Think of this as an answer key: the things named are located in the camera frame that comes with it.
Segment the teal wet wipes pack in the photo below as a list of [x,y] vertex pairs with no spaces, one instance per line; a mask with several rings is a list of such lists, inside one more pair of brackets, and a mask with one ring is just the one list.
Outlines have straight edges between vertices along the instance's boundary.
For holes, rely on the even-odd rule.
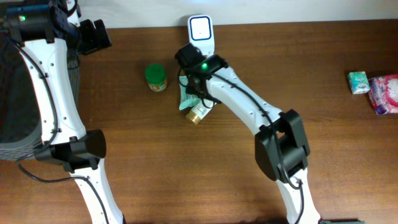
[[184,110],[186,108],[191,108],[196,106],[200,99],[196,95],[191,95],[187,93],[188,78],[186,76],[179,76],[180,84],[180,105],[179,110]]

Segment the white gold cap tube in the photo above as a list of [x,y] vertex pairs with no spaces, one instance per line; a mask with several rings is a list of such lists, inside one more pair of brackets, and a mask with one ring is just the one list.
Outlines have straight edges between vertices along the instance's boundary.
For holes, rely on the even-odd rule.
[[214,105],[216,105],[214,101],[201,100],[190,110],[186,118],[194,125],[197,125],[213,109]]

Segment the green lid glass jar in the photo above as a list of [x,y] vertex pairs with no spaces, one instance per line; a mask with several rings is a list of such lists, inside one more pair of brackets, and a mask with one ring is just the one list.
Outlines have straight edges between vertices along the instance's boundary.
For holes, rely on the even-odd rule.
[[145,78],[152,91],[164,91],[167,87],[165,69],[160,64],[151,64],[145,70]]

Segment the teal white tissue pack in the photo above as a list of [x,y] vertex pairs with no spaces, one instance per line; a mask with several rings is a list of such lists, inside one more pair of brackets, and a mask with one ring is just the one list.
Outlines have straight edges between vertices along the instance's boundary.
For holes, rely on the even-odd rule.
[[348,74],[348,82],[354,95],[364,94],[370,90],[366,72],[350,72]]

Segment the purple red snack bag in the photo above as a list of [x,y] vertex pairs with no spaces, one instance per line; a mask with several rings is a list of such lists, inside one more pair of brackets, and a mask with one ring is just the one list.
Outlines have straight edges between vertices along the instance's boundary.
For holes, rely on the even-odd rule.
[[371,78],[369,99],[378,115],[397,114],[397,74]]

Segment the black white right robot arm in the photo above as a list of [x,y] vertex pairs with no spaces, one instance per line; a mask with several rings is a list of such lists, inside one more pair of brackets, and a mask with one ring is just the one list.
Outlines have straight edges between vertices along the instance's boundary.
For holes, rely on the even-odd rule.
[[228,107],[252,132],[260,170],[281,193],[289,223],[323,223],[308,186],[310,147],[302,118],[295,110],[272,106],[237,76],[219,55],[205,57],[192,44],[175,59],[188,79],[187,92]]

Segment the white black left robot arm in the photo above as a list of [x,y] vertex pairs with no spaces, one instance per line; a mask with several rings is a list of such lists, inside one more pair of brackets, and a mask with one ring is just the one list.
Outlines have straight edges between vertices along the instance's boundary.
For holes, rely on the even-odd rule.
[[60,165],[78,185],[93,223],[124,223],[109,186],[106,140],[83,125],[72,92],[68,56],[111,46],[102,20],[82,20],[76,1],[2,1],[7,40],[22,56],[40,113],[41,143],[25,159]]

